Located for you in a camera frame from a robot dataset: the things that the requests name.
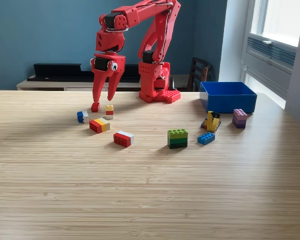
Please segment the purple lego brick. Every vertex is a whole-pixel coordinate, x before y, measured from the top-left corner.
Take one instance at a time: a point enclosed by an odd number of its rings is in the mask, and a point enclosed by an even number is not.
[[[232,121],[234,121],[238,125],[242,125],[242,124],[246,125],[246,123],[247,123],[247,120],[239,120],[236,117],[236,115],[233,115]]]
[[[247,120],[248,115],[242,109],[235,109],[233,115],[236,116],[238,120]]]
[[[235,127],[237,129],[245,129],[246,128],[245,124],[237,124],[234,120],[232,121],[232,123],[235,125]]]

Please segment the blue plastic container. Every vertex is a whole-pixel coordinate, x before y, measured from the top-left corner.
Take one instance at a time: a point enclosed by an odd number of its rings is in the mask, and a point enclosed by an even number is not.
[[[251,114],[255,111],[257,94],[241,81],[203,81],[200,99],[207,112],[232,114],[234,109],[242,109],[246,114]]]

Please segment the wooden table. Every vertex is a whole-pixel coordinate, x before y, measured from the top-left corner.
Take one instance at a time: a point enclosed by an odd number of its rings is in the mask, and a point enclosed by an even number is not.
[[[117,92],[94,134],[76,119],[89,92],[0,91],[0,240],[300,240],[300,124],[260,94],[246,129],[222,114],[203,146],[198,98]],[[188,148],[168,149],[171,128]]]

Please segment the chair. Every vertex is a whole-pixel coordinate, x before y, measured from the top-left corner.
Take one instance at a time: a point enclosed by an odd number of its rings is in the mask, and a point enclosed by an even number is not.
[[[193,57],[187,85],[187,91],[193,92],[195,84],[195,92],[198,92],[200,89],[201,82],[214,81],[212,74],[213,67],[209,62],[197,57]]]

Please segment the green lego brick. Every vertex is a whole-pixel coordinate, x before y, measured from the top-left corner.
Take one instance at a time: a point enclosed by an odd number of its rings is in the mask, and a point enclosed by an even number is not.
[[[168,144],[168,147],[170,149],[186,148],[186,147],[188,147],[188,143],[183,142],[183,143],[177,143],[177,144]]]
[[[183,143],[187,143],[187,142],[188,142],[187,137],[170,139],[169,136],[168,136],[168,144],[183,144]]]
[[[188,132],[185,129],[170,129],[168,130],[168,138],[184,139],[188,137]]]

